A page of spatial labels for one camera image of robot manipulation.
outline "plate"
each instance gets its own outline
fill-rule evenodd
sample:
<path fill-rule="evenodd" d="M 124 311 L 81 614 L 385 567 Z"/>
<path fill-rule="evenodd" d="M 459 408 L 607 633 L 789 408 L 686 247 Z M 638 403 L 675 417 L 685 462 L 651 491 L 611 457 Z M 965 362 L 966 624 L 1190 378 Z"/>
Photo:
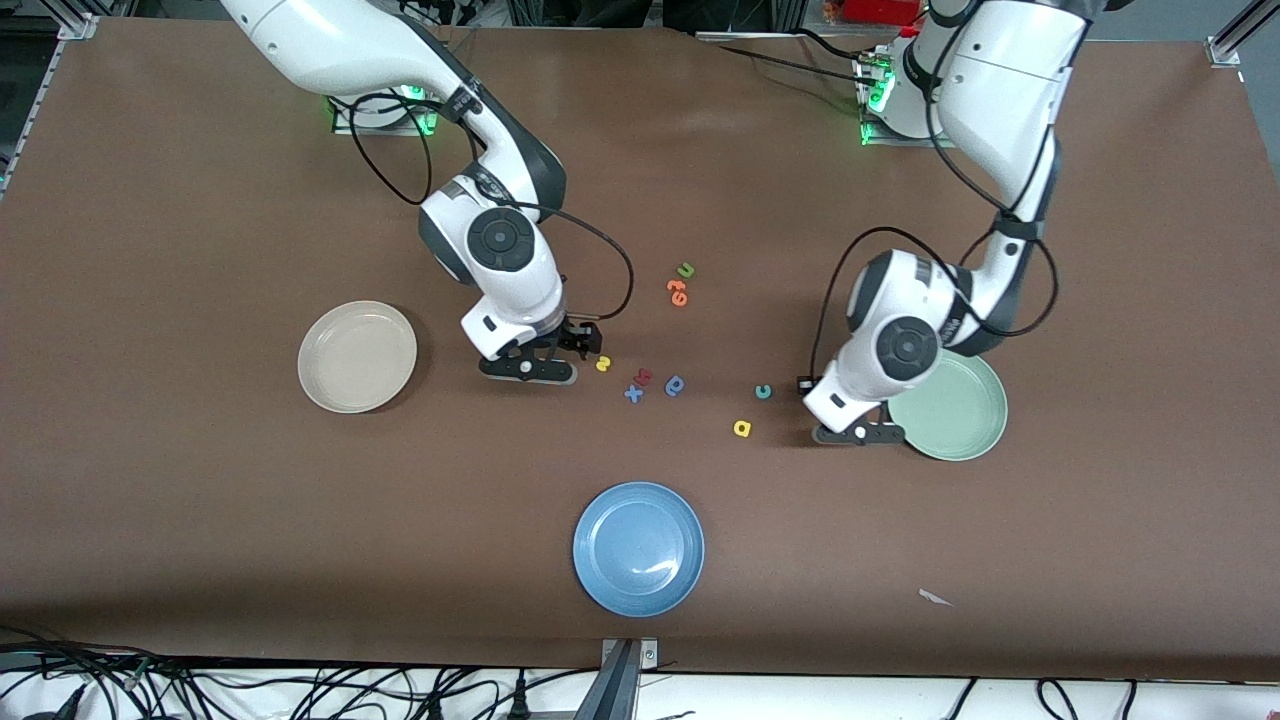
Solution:
<path fill-rule="evenodd" d="M 357 300 L 311 325 L 298 348 L 298 380 L 325 410 L 366 413 L 396 397 L 416 361 L 417 338 L 404 315 Z"/>
<path fill-rule="evenodd" d="M 996 372 L 980 357 L 943 351 L 920 387 L 890 398 L 888 413 L 913 447 L 929 457 L 959 462 L 1000 442 L 1009 421 L 1009 398 Z"/>
<path fill-rule="evenodd" d="M 653 618 L 680 605 L 703 574 L 703 527 L 694 509 L 655 483 L 602 492 L 573 534 L 582 589 L 626 618 Z"/>

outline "red object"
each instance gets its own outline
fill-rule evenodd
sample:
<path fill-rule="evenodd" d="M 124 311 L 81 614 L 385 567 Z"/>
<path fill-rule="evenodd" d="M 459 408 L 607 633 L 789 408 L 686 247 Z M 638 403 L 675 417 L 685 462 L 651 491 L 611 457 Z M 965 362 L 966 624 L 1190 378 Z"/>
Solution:
<path fill-rule="evenodd" d="M 920 0 L 845 0 L 844 14 L 855 23 L 909 26 L 920 14 Z"/>

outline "beige plate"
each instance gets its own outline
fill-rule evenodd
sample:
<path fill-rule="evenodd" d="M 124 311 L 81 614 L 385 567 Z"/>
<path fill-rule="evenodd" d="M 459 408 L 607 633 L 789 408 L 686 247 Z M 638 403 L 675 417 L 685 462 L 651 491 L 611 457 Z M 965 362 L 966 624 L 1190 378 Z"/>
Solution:
<path fill-rule="evenodd" d="M 413 374 L 417 338 L 390 305 L 357 300 L 316 320 L 298 350 L 307 397 L 334 413 L 365 413 L 396 397 Z"/>

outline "white paper scrap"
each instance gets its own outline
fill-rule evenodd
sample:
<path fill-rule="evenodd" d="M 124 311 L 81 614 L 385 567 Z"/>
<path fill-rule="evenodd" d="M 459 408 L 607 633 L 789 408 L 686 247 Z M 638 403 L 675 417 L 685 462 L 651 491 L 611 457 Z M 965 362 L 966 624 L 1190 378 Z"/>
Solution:
<path fill-rule="evenodd" d="M 920 597 L 923 597 L 924 600 L 927 600 L 927 601 L 929 601 L 929 602 L 932 602 L 934 605 L 946 605 L 947 607 L 955 607 L 955 605 L 951 605 L 950 602 L 942 600 L 941 597 L 931 593 L 929 591 L 927 591 L 924 588 L 920 588 Z"/>

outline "metal bracket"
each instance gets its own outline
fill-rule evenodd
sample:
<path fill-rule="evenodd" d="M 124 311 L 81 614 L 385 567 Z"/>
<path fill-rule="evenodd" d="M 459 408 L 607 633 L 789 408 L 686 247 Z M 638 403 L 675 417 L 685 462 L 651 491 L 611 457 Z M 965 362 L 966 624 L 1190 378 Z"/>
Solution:
<path fill-rule="evenodd" d="M 1240 46 L 1277 14 L 1280 14 L 1280 0 L 1251 0 L 1240 14 L 1226 23 L 1226 27 L 1204 41 L 1204 53 L 1208 54 L 1210 63 L 1215 68 L 1238 67 L 1240 55 L 1236 51 Z"/>
<path fill-rule="evenodd" d="M 600 647 L 600 664 L 604 664 L 609 659 L 609 652 L 613 646 L 622 642 L 618 638 L 608 638 Z M 658 638 L 641 638 L 640 639 L 640 669 L 653 670 L 658 666 Z"/>
<path fill-rule="evenodd" d="M 1240 64 L 1240 54 L 1233 50 L 1229 55 L 1219 55 L 1217 38 L 1210 36 L 1204 40 L 1204 54 L 1215 68 L 1234 68 Z"/>
<path fill-rule="evenodd" d="M 97 15 L 81 13 L 77 15 L 77 20 L 79 22 L 74 24 L 64 24 L 58 31 L 58 40 L 88 40 L 93 37 L 93 32 L 97 29 Z"/>

